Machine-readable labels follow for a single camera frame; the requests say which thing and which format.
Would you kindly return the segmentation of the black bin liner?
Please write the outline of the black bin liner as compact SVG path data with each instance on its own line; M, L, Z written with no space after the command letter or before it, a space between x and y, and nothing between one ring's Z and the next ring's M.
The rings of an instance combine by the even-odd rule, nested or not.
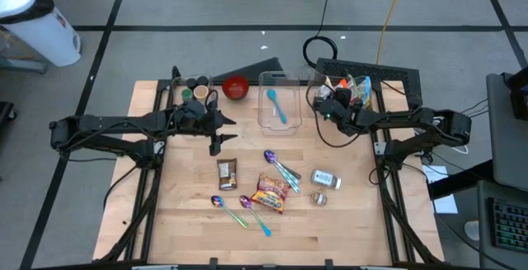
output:
M53 0L35 0L33 4L24 12L11 16L0 17L0 24L16 24L23 21L30 21L50 14L54 9Z

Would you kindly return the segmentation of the black desk crossbar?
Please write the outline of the black desk crossbar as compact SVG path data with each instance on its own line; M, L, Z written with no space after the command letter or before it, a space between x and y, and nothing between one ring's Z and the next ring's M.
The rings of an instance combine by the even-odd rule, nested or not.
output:
M427 187L430 199L436 200L475 187L480 181L494 181L491 159L460 173L429 183Z

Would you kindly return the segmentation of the herb jar white lid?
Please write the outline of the herb jar white lid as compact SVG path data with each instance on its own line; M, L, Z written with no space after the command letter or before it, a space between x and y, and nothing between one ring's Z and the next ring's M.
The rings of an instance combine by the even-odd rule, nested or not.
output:
M312 172L310 182L334 190L338 190L342 185L342 180L339 177L318 169Z

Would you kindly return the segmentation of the teal silicone spoon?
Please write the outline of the teal silicone spoon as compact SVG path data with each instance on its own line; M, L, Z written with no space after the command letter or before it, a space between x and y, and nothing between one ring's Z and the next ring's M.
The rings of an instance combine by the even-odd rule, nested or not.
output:
M268 96L268 98L273 102L274 104L274 107L276 109L276 113L278 114L278 116L280 117L280 120L283 124L286 124L287 123L287 118L285 117L285 114L284 112L281 110L281 107L279 105L279 102L277 101L277 95L276 95L276 91L274 89L267 89L266 90L266 95Z

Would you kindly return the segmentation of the roast beef ramen packet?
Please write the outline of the roast beef ramen packet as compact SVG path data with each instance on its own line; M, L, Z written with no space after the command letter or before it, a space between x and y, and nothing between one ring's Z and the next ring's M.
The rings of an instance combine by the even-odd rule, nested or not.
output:
M289 190L289 183L260 173L257 180L257 190L251 196L251 201L282 214L285 210L285 201Z

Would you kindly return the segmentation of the clear plastic bin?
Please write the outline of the clear plastic bin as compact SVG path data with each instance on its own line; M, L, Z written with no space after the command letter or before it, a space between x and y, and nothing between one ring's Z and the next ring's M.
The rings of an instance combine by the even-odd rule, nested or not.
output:
M333 89L334 89L334 92L327 98L330 98L330 97L334 97L334 93L335 93L335 90L336 90L336 86L338 85L339 81L342 79L342 78L345 78L348 82L348 78L347 78L347 75L351 73L348 73L348 72L345 72L344 74L342 74L341 76L330 76L330 75L324 75L322 73L319 73L319 72L314 72L310 75L310 79L309 79L309 87L307 88L307 97L308 97L308 100L310 101L311 104L313 104L314 102L314 98L315 97L318 97L317 96L317 93L318 93L318 89L319 87L324 83L324 80L325 80L325 77L328 76L330 79L331 79L331 82L332 82L332 85L333 85ZM360 77L360 76L352 76L356 82L357 82L357 79Z
M205 106L205 116L202 118L201 124L203 125L204 129L207 130L210 133L209 136L205 136L205 137L210 138L212 135L217 135L216 130L219 127L215 126L214 122L212 121L211 115L209 114L209 111L212 110L212 109L218 109L218 92L214 89L210 78L208 76L206 76L209 79L209 81L210 81L210 85L209 85L210 92L209 92L209 95L207 96L207 98L205 100L205 103L198 102L197 100L194 100L194 99L192 101L188 101L188 102L184 102L182 100L181 91L182 91L183 88L187 88L186 79L187 78L195 78L195 79L197 79L199 77L200 76L183 77L183 76L181 76L178 73L174 74L174 79L172 80L172 83L171 83L172 92L174 93L175 98L178 101L180 101L180 103L174 105L171 108L171 112L169 114L170 123L167 126L167 132L170 135L174 135L173 132L172 132L172 125L173 125L172 116L174 115L175 109L178 108L179 106L181 106L182 104L203 104Z
M302 125L299 100L300 80L287 72L264 72L259 75L257 122L264 135L293 135ZM281 110L287 118L283 124L273 102L266 95L274 89Z

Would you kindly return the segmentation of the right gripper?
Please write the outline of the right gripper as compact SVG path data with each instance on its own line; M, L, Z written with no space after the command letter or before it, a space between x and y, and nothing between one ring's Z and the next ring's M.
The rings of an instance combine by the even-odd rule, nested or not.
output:
M351 95L351 89L337 88L334 93L334 98L339 104L347 109L350 106ZM364 107L364 102L360 98L355 98L351 101L351 109L353 111L362 110ZM313 99L313 108L315 111L328 111L330 108L330 101L322 97L315 97Z

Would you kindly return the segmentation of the brown food pouch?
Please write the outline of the brown food pouch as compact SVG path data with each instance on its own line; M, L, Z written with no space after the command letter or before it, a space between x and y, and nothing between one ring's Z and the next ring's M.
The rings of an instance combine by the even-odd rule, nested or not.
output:
M220 191L230 191L237 188L237 162L236 159L219 159L217 161Z

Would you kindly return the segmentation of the grey metal stand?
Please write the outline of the grey metal stand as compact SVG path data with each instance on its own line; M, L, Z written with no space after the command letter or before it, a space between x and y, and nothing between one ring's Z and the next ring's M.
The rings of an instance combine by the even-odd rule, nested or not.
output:
M20 40L0 26L0 69L45 74L48 65L37 60Z

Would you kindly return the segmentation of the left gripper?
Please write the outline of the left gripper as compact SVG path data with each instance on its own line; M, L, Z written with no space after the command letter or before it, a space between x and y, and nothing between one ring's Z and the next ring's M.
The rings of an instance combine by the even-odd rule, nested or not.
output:
M212 121L216 127L224 125L236 125L237 122L224 116L221 110L212 109L209 111ZM205 106L203 104L182 104L175 109L172 116L172 132L174 135L199 135L209 136L210 133L204 129L201 124L202 118L205 116ZM220 134L212 135L210 137L211 143L209 146L210 155L216 156L221 152L221 145L227 140L236 138L237 135Z

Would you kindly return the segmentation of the beige lid jar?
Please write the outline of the beige lid jar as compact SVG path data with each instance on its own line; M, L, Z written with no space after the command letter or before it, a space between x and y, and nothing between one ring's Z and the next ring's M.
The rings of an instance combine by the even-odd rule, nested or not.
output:
M193 89L193 99L198 102L205 103L207 96L209 95L210 89L207 85L197 85Z

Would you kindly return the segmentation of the backlit black keyboard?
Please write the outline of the backlit black keyboard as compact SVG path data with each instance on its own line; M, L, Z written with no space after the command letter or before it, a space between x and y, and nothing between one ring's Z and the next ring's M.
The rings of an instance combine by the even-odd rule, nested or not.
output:
M528 204L489 197L487 205L492 245L528 253Z

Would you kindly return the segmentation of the blue ramen noodle packet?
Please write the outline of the blue ramen noodle packet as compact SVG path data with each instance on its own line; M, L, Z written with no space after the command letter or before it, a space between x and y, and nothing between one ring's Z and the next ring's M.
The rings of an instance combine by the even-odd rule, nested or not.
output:
M362 107L367 110L372 109L371 104L371 80L369 76L360 76L357 79L357 91L359 93Z

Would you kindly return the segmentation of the black wedge panel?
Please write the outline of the black wedge panel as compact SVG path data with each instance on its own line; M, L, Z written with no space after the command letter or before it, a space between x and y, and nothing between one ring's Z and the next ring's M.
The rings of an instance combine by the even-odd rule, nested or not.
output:
M232 78L235 76L242 76L244 77L248 82L258 82L259 75L264 72L279 72L282 71L283 68L281 66L281 63L277 57L265 59L263 61L257 62L255 64L250 64L248 66L235 69L231 72L223 73L217 76L214 76L212 79L214 81L214 84L219 85L221 82L228 78Z

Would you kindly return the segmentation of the white green ramen packet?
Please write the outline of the white green ramen packet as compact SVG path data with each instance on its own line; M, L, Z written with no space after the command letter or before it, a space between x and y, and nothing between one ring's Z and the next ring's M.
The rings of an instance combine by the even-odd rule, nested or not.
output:
M359 93L359 90L356 84L356 80L350 74L347 75L347 78L348 78L347 87L351 91L350 104L354 105L357 102L357 100L361 98L360 93Z

